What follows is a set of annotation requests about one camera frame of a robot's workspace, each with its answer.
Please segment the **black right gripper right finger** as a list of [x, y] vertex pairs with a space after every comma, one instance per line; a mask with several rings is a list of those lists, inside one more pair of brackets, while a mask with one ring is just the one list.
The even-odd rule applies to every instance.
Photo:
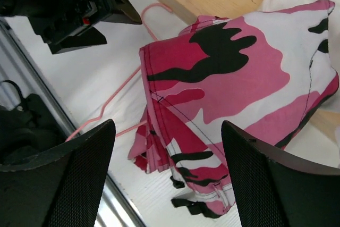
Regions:
[[292, 155], [229, 121], [222, 140], [242, 226], [339, 226], [339, 169]]

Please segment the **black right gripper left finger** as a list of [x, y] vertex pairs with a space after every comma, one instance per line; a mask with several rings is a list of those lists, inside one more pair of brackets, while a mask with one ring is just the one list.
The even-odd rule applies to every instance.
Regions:
[[1, 226], [94, 226], [116, 127], [107, 120], [42, 153], [1, 165]]

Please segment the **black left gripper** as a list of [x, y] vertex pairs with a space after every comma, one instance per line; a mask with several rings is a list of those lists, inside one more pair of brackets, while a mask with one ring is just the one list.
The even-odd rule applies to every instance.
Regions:
[[25, 16], [52, 54], [105, 45], [100, 21], [141, 25], [129, 0], [1, 0], [1, 16]]

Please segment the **pink wire hanger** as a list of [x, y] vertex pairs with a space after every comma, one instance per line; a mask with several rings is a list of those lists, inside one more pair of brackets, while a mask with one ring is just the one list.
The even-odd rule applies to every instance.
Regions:
[[[145, 21], [145, 15], [146, 12], [151, 9], [152, 7], [161, 7], [163, 9], [165, 9], [167, 12], [169, 13], [173, 13], [172, 9], [170, 7], [168, 7], [165, 4], [162, 3], [152, 3], [150, 5], [148, 5], [147, 7], [145, 7], [143, 9], [143, 11], [141, 12], [141, 19], [143, 22], [144, 27], [146, 28], [148, 34], [151, 36], [151, 38], [154, 41], [158, 41], [158, 38], [155, 36], [155, 34], [153, 33], [153, 31], [149, 28], [149, 26], [146, 24]], [[101, 120], [104, 116], [104, 112], [106, 107], [108, 106], [108, 104], [118, 95], [118, 93], [134, 78], [134, 76], [141, 70], [141, 66], [139, 66], [137, 69], [135, 69], [131, 75], [117, 88], [117, 90], [107, 99], [107, 101], [105, 101], [101, 107], [100, 113], [97, 117], [92, 118], [87, 120], [85, 123], [83, 123], [79, 128], [77, 128], [71, 135], [68, 136], [68, 138], [66, 139], [67, 141], [70, 141], [71, 139], [73, 139], [80, 131], [82, 131], [86, 126], [88, 126], [91, 123], [97, 122], [99, 120]]]

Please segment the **pink camouflage trousers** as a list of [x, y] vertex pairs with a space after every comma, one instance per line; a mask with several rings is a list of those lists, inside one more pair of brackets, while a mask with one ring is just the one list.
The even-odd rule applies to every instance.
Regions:
[[140, 49], [147, 105], [128, 158], [171, 170], [173, 198], [219, 218], [235, 204], [221, 127], [285, 148], [339, 87], [328, 51], [330, 0], [234, 19], [200, 16], [177, 37]]

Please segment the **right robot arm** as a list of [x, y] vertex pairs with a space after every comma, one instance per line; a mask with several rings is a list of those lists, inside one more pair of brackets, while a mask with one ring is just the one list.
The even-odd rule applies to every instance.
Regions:
[[[175, 207], [248, 226], [339, 226], [339, 170], [288, 156], [266, 175], [256, 144], [283, 153], [338, 91], [336, 71], [294, 78], [243, 71], [206, 78], [143, 74], [147, 101], [129, 157], [188, 187]], [[1, 226], [93, 226], [116, 137], [112, 120], [73, 140], [36, 94], [1, 109]]]

